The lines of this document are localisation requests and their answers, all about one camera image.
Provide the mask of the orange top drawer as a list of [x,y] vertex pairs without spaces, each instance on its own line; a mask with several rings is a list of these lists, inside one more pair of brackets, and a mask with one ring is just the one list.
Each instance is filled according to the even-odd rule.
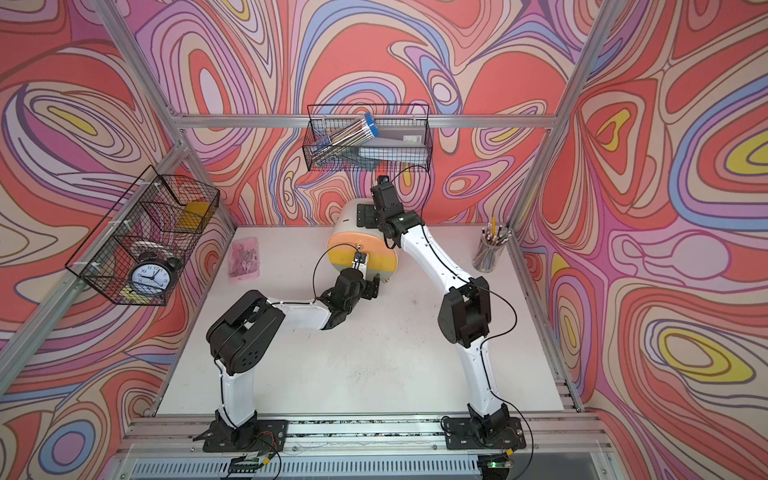
[[359,247],[362,252],[372,255],[373,257],[396,257],[394,250],[386,246],[384,237],[373,230],[335,233],[328,240],[327,246],[332,247],[341,244],[350,244],[354,247]]

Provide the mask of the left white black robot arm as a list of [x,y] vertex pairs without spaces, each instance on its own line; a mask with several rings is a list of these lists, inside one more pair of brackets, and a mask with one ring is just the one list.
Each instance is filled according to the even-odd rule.
[[277,300],[258,290],[243,294],[206,332],[220,374],[217,422],[236,433],[253,425],[254,369],[280,328],[331,330],[351,315],[360,300],[375,299],[380,282],[378,274],[367,279],[361,270],[345,268],[332,288],[311,301]]

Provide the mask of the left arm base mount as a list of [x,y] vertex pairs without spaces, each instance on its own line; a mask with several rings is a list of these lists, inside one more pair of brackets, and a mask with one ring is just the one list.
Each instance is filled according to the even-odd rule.
[[271,451],[282,452],[287,439],[287,420],[258,420],[256,416],[240,427],[231,427],[220,413],[208,429],[193,438],[203,441],[203,451],[208,453],[232,453]]

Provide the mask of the yellow drawer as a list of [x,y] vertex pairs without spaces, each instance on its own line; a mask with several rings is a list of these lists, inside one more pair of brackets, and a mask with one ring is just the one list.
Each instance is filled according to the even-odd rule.
[[[366,269],[369,271],[379,272],[384,276],[385,274],[393,274],[397,269],[397,254],[392,250],[384,248],[383,250],[365,251],[364,254],[366,255]],[[339,246],[328,253],[328,258],[331,264],[338,269],[352,267],[353,249],[346,245]]]

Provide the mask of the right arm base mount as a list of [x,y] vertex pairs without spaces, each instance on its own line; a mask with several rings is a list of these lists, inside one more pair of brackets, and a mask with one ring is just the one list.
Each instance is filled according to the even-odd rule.
[[448,450],[517,451],[527,447],[521,419],[511,416],[507,405],[487,415],[480,415],[469,406],[468,417],[443,416],[440,427]]

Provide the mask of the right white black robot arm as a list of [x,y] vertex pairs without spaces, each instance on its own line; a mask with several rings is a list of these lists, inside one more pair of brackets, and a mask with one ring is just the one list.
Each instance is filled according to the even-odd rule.
[[386,175],[371,188],[372,200],[357,207],[359,227],[377,229],[389,248],[408,254],[434,283],[442,300],[437,315],[443,337],[457,348],[470,387],[469,422],[483,443],[507,427],[509,409],[495,393],[490,369],[491,290],[472,277],[440,247],[421,216],[401,202]]

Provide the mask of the cream round drawer cabinet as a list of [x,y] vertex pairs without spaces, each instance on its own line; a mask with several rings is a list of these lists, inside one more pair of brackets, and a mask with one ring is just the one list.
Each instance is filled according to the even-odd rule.
[[365,278],[372,281],[379,275],[382,282],[387,282],[397,269],[397,254],[385,246],[384,236],[376,227],[368,229],[357,225],[358,206],[373,204],[372,199],[355,199],[343,207],[327,242],[327,247],[332,247],[327,255],[338,271],[352,267],[354,253],[349,245],[353,245],[366,255]]

